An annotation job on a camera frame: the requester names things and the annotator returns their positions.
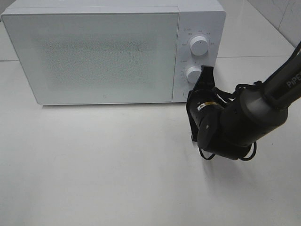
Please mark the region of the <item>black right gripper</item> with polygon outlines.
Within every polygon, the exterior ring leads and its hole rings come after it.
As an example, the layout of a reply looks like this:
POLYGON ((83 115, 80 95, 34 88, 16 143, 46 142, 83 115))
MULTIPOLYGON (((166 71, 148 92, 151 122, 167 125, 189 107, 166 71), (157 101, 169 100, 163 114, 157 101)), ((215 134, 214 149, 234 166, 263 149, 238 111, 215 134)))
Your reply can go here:
POLYGON ((229 104, 233 95, 215 87, 214 68, 212 66, 201 66, 201 74, 193 88, 188 92, 186 111, 192 132, 193 142, 198 141, 201 131, 201 123, 204 118, 218 115, 229 104))

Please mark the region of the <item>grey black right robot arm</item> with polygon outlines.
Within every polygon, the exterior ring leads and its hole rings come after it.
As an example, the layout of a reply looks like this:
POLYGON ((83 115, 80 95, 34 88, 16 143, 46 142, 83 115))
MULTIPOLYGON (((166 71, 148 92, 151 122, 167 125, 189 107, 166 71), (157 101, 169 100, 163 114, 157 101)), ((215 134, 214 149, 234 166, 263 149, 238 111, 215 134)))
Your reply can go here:
POLYGON ((257 141, 283 125, 288 107, 301 97, 301 52, 295 50, 266 81, 238 84, 233 93, 216 87, 213 71, 203 66, 188 95, 191 139, 201 154, 251 160, 257 141))

